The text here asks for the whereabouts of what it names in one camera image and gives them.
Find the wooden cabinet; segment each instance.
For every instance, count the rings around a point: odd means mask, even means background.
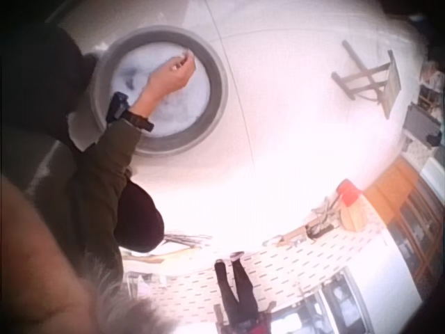
[[[382,217],[424,299],[444,271],[444,206],[399,158],[364,195]]]

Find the hand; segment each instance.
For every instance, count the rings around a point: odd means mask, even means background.
[[[171,58],[151,73],[147,85],[130,111],[148,118],[165,96],[187,85],[195,69],[195,56],[190,50],[183,57]]]

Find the wristwatch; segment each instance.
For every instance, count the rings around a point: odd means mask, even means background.
[[[112,123],[115,120],[123,118],[134,127],[151,132],[154,128],[153,123],[149,122],[147,118],[130,112],[128,110],[130,106],[127,100],[128,96],[124,93],[116,92],[113,94],[108,112],[106,113],[106,122]]]
[[[140,115],[135,115],[131,111],[124,110],[122,114],[120,115],[120,118],[125,119],[127,122],[129,122],[134,127],[137,127],[139,129],[147,130],[148,132],[153,131],[154,125],[153,123],[149,122],[147,118],[144,118]]]

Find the jacket sleeve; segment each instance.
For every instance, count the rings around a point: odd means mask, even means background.
[[[118,202],[127,184],[125,170],[140,139],[140,131],[125,120],[110,125],[96,144],[80,157],[72,187],[73,213],[85,252],[121,280],[122,257],[114,238]]]

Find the foam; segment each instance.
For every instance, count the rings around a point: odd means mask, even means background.
[[[111,80],[111,95],[120,91],[132,105],[155,69],[186,50],[169,42],[155,42],[139,47],[120,61]],[[184,131],[204,112],[209,103],[210,82],[205,67],[195,59],[196,71],[187,86],[167,96],[154,110],[149,121],[154,124],[148,136],[164,137]]]

